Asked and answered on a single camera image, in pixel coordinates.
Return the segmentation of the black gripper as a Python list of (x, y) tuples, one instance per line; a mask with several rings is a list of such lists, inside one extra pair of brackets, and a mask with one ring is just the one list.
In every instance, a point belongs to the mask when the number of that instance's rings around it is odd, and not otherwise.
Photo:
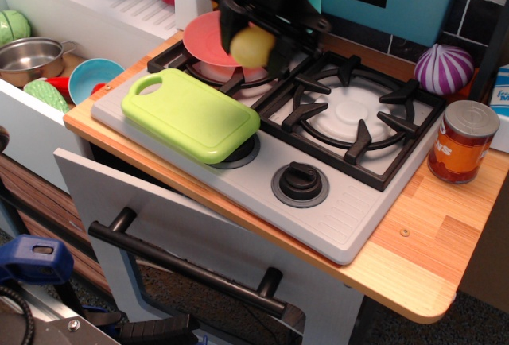
[(234, 37), (250, 23), (276, 36), (266, 65), (272, 79), (286, 79), (300, 42), (313, 43), (327, 33), (330, 23), (322, 14), (303, 13), (305, 0), (215, 0), (220, 4), (220, 39), (225, 53)]

